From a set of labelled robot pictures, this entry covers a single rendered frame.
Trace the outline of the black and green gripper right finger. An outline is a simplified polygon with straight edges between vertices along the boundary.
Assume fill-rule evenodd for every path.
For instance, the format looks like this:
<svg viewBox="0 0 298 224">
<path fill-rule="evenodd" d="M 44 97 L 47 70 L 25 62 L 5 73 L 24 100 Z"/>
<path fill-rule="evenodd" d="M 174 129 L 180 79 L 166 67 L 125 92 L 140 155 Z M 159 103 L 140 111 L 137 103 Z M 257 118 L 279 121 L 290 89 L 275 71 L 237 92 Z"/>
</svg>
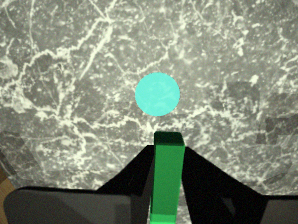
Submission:
<svg viewBox="0 0 298 224">
<path fill-rule="evenodd" d="M 188 146 L 181 179 L 191 224 L 298 224 L 298 195 L 262 195 Z"/>
</svg>

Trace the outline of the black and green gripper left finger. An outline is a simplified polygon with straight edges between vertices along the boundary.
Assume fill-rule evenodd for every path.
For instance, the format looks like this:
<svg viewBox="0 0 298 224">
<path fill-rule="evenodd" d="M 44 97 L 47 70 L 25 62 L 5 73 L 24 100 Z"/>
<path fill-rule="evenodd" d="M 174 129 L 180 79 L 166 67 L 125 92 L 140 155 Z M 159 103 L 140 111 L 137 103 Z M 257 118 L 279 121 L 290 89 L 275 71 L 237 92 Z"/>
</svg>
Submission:
<svg viewBox="0 0 298 224">
<path fill-rule="evenodd" d="M 3 203 L 8 224 L 147 224 L 154 146 L 97 190 L 26 186 Z"/>
</svg>

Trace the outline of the cyan circle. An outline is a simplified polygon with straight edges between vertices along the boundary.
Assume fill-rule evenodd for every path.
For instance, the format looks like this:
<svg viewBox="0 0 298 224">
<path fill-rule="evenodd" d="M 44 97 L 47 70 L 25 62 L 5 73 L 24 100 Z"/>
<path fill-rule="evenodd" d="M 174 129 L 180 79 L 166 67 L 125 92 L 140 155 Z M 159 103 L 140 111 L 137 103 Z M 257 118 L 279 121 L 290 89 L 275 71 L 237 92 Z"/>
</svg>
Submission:
<svg viewBox="0 0 298 224">
<path fill-rule="evenodd" d="M 170 113 L 177 106 L 179 98 L 180 90 L 176 81 L 160 72 L 144 76 L 135 90 L 137 105 L 151 116 Z"/>
</svg>

